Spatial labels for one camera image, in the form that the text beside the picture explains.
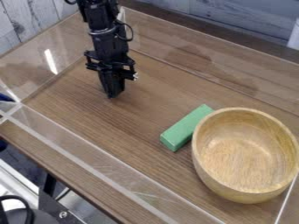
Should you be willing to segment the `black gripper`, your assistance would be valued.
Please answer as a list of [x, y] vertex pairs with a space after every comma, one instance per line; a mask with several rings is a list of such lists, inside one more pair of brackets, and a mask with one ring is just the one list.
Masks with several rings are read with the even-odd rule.
[[99, 79], [108, 98], [115, 98], [125, 90], [125, 79], [135, 81], [137, 72], [135, 61], [127, 56], [128, 42], [127, 29], [115, 25], [104, 30], [91, 30], [93, 50], [85, 51], [87, 69], [99, 72]]

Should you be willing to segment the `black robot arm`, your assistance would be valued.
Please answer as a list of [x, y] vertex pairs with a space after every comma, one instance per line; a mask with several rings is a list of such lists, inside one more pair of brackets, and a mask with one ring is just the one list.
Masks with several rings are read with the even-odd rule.
[[79, 6], [83, 21], [88, 24], [93, 50], [87, 50], [85, 67], [97, 72], [108, 98], [116, 98], [125, 90], [125, 80], [135, 81], [137, 72], [135, 60], [128, 57], [128, 43], [135, 35], [127, 36], [125, 27], [132, 27], [117, 19], [117, 0], [64, 0]]

